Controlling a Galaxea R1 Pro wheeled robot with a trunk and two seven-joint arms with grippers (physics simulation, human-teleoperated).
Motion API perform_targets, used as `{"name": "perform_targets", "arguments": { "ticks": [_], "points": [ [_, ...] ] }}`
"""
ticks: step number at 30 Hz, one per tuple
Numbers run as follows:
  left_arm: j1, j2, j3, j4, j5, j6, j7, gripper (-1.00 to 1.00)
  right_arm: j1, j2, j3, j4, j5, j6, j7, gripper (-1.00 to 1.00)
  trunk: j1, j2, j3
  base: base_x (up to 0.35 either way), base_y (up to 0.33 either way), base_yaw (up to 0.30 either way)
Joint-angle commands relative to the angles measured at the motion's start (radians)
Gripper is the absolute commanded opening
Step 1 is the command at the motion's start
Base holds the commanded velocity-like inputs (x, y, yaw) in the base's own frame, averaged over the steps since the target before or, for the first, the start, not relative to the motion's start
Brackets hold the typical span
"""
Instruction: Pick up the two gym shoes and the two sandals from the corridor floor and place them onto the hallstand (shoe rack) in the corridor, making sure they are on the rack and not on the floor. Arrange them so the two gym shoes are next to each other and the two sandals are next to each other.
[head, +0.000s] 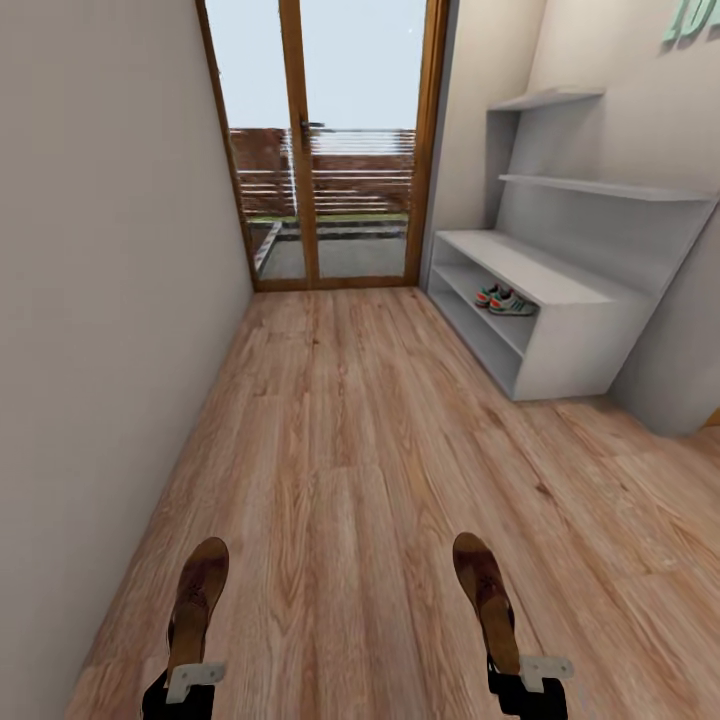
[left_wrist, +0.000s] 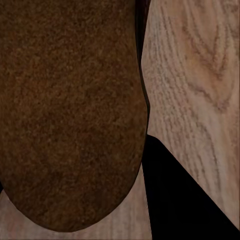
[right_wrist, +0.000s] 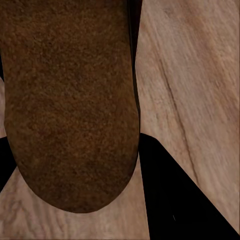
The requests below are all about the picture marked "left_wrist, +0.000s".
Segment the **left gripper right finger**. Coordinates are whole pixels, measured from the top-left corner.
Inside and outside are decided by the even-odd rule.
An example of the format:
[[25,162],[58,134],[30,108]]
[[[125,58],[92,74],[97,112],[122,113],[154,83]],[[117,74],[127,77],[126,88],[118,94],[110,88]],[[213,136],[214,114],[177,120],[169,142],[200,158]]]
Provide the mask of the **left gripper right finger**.
[[142,157],[152,240],[240,240],[240,231],[162,142]]

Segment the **sandal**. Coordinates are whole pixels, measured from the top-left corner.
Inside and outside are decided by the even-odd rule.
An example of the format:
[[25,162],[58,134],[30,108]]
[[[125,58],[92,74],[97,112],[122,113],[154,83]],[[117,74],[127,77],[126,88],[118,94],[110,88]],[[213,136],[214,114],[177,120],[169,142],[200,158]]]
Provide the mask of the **sandal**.
[[41,227],[84,230],[135,184],[150,3],[0,0],[0,182]]

